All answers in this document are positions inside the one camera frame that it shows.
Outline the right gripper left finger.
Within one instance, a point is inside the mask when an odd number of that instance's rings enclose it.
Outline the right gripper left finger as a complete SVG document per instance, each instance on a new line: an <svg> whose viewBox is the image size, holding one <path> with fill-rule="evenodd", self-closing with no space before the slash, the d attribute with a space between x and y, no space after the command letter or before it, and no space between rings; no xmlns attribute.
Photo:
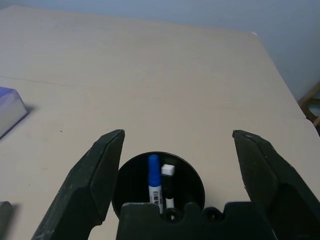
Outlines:
<svg viewBox="0 0 320 240"><path fill-rule="evenodd" d="M86 240L106 219L125 139L102 135L72 167L37 227L34 240Z"/></svg>

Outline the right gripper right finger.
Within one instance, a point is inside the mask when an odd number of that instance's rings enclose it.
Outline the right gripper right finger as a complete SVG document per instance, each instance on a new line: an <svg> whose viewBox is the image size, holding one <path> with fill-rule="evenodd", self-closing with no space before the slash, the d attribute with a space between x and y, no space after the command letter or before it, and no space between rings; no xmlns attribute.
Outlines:
<svg viewBox="0 0 320 240"><path fill-rule="evenodd" d="M279 240L318 240L320 202L305 181L270 142L244 130L234 139L245 189L264 207Z"/></svg>

